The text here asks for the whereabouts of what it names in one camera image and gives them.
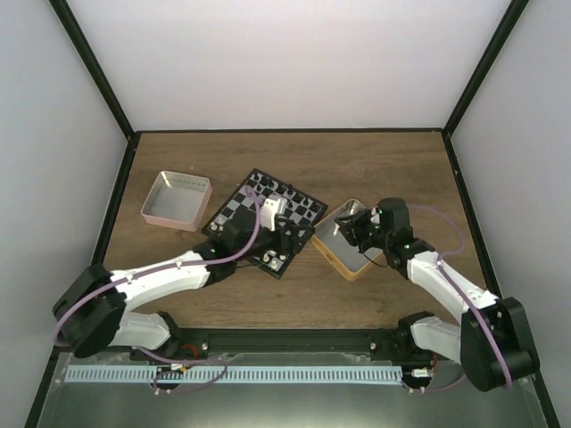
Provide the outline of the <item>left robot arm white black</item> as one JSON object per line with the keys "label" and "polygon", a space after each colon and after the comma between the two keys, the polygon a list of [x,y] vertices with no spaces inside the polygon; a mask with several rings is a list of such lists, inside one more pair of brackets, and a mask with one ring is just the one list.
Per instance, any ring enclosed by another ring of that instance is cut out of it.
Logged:
{"label": "left robot arm white black", "polygon": [[110,346],[153,351],[164,360],[182,350],[182,338],[165,312],[144,315],[137,308],[168,295],[202,289],[232,276],[242,259],[269,251],[289,257],[301,249],[302,235],[313,233],[303,221],[283,216],[269,220],[268,209],[240,209],[221,231],[190,251],[150,266],[109,271],[86,267],[54,304],[54,343],[86,358]]}

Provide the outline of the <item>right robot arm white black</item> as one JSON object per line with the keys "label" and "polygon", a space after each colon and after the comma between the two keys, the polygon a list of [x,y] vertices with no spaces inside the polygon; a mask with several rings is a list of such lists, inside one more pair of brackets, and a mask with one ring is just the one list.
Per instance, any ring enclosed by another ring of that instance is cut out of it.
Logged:
{"label": "right robot arm white black", "polygon": [[423,316],[396,337],[399,353],[408,359],[426,350],[459,364],[480,391],[511,387],[540,368],[540,359],[523,305],[482,289],[453,269],[425,240],[415,236],[410,205],[385,198],[372,209],[335,220],[335,229],[364,254],[379,249],[387,265],[431,294],[455,324]]}

